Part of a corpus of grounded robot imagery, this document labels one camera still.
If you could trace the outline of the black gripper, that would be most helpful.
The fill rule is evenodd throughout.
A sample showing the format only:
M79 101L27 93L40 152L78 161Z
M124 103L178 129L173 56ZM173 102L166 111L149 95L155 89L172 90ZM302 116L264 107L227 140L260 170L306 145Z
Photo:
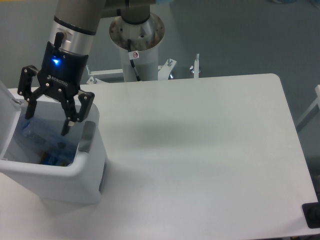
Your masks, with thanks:
M31 119L36 110L37 99L45 95L61 103L65 113L65 121L61 135L69 133L71 123L81 123L85 120L92 107L95 94L93 92L78 91L84 68L89 56L75 54L59 49L47 43L40 71L33 65L22 68L17 93L28 103L25 119ZM31 90L33 77L38 78L40 87ZM79 111L76 110L74 96L78 94Z

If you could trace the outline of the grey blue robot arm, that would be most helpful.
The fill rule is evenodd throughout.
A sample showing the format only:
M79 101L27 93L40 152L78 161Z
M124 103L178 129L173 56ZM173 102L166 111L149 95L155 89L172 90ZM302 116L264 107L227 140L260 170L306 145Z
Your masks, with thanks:
M59 102L65 113L66 135L89 114L95 95L81 90L100 20L112 18L109 35L122 55L127 82L154 81L158 74L158 47L165 25L152 13L152 0L61 0L58 2L40 69L22 68L17 92L27 101L26 119L34 116L41 96Z

